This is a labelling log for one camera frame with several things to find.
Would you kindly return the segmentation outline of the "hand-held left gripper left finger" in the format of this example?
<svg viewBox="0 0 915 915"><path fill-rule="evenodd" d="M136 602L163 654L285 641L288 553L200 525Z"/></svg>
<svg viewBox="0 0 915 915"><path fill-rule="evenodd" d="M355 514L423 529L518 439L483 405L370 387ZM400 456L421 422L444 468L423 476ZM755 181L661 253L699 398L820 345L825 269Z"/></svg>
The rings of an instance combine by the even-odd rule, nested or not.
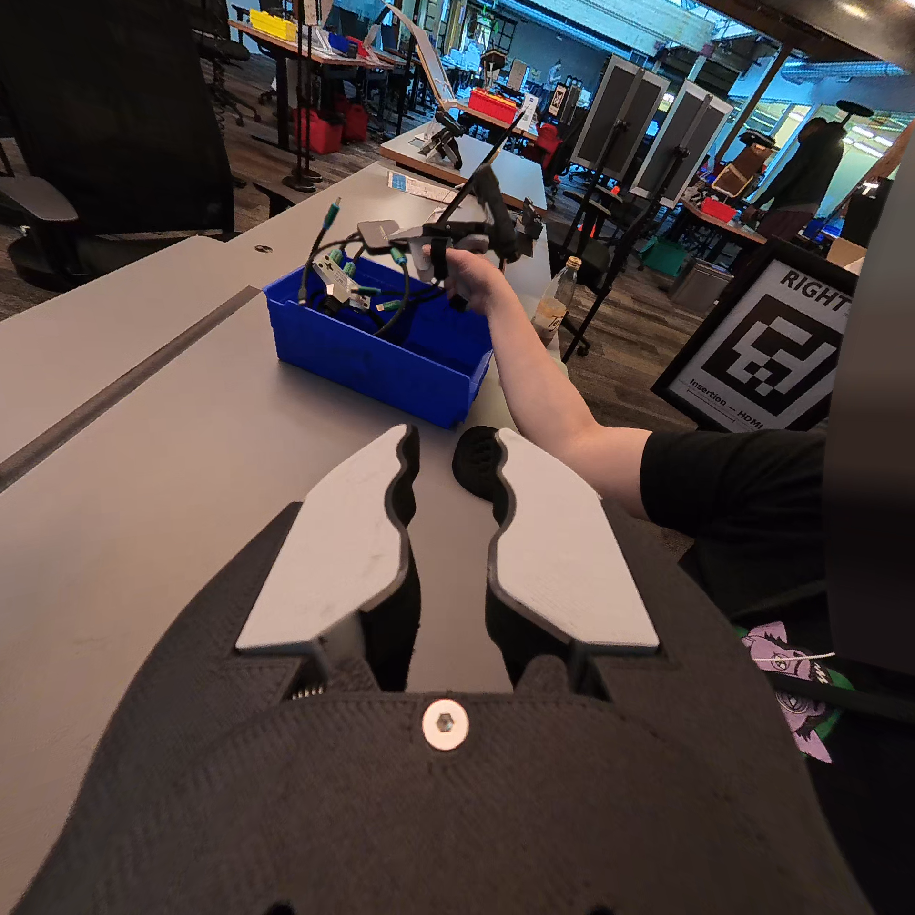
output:
<svg viewBox="0 0 915 915"><path fill-rule="evenodd" d="M406 582L418 429L390 427L305 496L239 637L241 654L342 656Z"/></svg>

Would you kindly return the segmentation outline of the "white back table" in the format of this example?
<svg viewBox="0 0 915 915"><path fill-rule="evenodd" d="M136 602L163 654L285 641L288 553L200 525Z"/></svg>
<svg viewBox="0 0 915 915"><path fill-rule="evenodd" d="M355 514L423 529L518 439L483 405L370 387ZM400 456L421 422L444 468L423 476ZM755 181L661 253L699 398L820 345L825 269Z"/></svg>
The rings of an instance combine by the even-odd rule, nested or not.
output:
<svg viewBox="0 0 915 915"><path fill-rule="evenodd" d="M469 179L491 147L472 136L460 137L457 144L462 168L456 169L447 159L421 154L427 135L436 128L437 124L427 122L399 134L381 144L380 155L387 166L398 166L452 188L459 187ZM524 200L530 200L537 212L542 215L547 212L543 172L539 164L502 148L495 154L490 166L499 183L501 196L509 207L521 209Z"/></svg>

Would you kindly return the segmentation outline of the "black framed tag sign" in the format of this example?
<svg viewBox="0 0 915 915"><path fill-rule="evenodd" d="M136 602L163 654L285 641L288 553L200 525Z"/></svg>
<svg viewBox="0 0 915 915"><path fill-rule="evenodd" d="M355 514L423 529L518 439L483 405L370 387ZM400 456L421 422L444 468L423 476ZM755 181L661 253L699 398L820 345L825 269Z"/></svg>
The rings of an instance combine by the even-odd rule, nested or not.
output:
<svg viewBox="0 0 915 915"><path fill-rule="evenodd" d="M828 417L858 274L765 243L651 391L705 431L810 431Z"/></svg>

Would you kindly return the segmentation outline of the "red storage box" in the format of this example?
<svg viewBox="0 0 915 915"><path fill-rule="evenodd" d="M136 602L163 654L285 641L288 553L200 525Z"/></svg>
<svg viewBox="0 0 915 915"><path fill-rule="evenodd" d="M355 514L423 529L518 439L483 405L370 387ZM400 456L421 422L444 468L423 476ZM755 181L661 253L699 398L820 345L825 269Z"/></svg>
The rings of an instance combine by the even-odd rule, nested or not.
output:
<svg viewBox="0 0 915 915"><path fill-rule="evenodd" d="M518 104L511 98L474 87L468 98L467 108L470 112L483 118L509 124L518 115Z"/></svg>

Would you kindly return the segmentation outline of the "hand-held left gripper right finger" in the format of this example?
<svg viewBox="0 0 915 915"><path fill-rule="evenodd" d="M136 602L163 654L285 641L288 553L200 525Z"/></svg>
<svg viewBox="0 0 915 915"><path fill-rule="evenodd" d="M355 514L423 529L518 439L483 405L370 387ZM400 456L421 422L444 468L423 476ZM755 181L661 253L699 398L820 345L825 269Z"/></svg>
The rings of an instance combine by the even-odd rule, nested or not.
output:
<svg viewBox="0 0 915 915"><path fill-rule="evenodd" d="M505 516L488 551L492 595L565 646L657 651L659 636L597 492L509 428L494 441Z"/></svg>

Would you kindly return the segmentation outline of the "grey panel on stand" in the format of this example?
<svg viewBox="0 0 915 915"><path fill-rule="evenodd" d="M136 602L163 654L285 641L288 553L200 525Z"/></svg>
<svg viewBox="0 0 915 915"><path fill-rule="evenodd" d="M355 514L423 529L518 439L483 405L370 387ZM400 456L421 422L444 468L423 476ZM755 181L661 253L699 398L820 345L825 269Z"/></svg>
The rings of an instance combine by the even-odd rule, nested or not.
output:
<svg viewBox="0 0 915 915"><path fill-rule="evenodd" d="M601 177L623 178L669 85L644 67L610 56L571 162Z"/></svg>
<svg viewBox="0 0 915 915"><path fill-rule="evenodd" d="M730 103L685 81L630 184L630 193L673 209L732 111Z"/></svg>

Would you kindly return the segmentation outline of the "silver hub adapter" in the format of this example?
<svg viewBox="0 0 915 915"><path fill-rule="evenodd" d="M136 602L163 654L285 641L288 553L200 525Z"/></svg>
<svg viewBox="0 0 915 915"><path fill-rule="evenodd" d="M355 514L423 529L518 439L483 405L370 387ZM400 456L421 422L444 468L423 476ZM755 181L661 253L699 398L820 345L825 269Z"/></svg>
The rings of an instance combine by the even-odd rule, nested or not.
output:
<svg viewBox="0 0 915 915"><path fill-rule="evenodd" d="M323 284L326 298L339 305L346 305L359 297L358 286L344 269L345 253L333 247L316 256L311 270Z"/></svg>

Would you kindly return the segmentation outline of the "red container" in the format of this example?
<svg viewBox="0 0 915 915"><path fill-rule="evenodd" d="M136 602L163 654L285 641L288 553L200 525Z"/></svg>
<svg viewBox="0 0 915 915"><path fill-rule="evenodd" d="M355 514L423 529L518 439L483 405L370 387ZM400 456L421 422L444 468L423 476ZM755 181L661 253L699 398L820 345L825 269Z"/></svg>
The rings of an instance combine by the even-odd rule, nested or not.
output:
<svg viewBox="0 0 915 915"><path fill-rule="evenodd" d="M301 132L312 153L332 154L345 143L366 141L369 112L362 103L338 94L328 109L291 108L290 121L295 137Z"/></svg>

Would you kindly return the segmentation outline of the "black textured oval pad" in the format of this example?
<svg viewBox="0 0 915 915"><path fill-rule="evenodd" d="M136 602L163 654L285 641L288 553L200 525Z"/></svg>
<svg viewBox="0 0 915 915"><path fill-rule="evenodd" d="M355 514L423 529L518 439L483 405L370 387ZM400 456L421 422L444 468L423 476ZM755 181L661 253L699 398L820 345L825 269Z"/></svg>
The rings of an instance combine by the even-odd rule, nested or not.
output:
<svg viewBox="0 0 915 915"><path fill-rule="evenodd" d="M498 434L496 427L466 429L452 458L452 473L457 483L493 506L504 505L508 499L503 474L508 453Z"/></svg>

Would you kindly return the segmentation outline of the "person's right hand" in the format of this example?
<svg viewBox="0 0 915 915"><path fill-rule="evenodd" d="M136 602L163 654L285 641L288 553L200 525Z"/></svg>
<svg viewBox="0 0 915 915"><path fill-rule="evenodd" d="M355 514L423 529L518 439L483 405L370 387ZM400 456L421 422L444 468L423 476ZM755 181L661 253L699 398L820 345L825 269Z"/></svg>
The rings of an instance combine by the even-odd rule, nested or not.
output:
<svg viewBox="0 0 915 915"><path fill-rule="evenodd" d="M444 285L449 298L462 298L467 309L476 314L489 318L505 289L511 291L504 275L486 254L451 247L445 250L445 263Z"/></svg>

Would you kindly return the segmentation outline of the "clear glass bottle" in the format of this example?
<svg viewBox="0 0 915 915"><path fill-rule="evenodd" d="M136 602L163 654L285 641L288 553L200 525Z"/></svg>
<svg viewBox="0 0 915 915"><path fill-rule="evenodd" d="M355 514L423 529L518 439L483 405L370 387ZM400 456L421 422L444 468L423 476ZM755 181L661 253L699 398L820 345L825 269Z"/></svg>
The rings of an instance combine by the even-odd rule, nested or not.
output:
<svg viewBox="0 0 915 915"><path fill-rule="evenodd" d="M532 317L532 326L544 347L549 347L554 341L558 328L573 303L581 266L579 257L569 256L565 266L543 290Z"/></svg>

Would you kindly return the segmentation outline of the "person's right forearm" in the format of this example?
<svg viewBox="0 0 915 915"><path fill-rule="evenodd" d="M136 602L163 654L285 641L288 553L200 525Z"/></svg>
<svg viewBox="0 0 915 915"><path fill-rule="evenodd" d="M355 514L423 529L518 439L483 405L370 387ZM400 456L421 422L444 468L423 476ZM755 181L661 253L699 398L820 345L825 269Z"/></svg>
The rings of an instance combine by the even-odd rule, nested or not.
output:
<svg viewBox="0 0 915 915"><path fill-rule="evenodd" d="M641 463L649 430L605 427L549 355L511 290L488 321L499 381L518 431L557 458L601 498L640 520Z"/></svg>

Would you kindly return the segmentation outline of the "blue plastic bin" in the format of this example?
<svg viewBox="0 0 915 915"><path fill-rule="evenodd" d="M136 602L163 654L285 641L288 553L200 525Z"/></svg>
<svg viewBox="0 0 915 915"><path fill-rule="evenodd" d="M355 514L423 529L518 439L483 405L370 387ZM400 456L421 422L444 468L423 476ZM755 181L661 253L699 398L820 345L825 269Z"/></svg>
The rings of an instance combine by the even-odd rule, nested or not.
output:
<svg viewBox="0 0 915 915"><path fill-rule="evenodd" d="M466 420L493 352L484 317L457 311L443 292L411 280L420 303L389 337L375 336L363 313L324 312L325 285L314 270L300 304L303 270L264 288L279 360L441 428Z"/></svg>

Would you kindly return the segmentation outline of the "person's black shirt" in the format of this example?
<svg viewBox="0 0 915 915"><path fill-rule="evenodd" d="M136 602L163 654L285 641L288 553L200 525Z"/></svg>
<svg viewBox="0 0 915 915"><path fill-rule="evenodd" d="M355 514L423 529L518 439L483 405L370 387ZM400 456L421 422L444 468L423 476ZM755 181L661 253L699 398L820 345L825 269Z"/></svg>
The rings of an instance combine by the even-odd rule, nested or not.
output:
<svg viewBox="0 0 915 915"><path fill-rule="evenodd" d="M655 432L640 494L649 521L692 539L681 566L731 620L827 626L826 434Z"/></svg>

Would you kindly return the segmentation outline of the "black office chair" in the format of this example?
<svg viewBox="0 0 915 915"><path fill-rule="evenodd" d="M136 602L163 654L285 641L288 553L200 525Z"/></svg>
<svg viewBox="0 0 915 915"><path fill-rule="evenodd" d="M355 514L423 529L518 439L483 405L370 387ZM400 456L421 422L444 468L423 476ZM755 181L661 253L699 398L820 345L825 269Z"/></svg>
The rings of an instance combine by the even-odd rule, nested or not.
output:
<svg viewBox="0 0 915 915"><path fill-rule="evenodd" d="M236 236L234 182L186 2L1 3L7 253L64 292L193 234Z"/></svg>

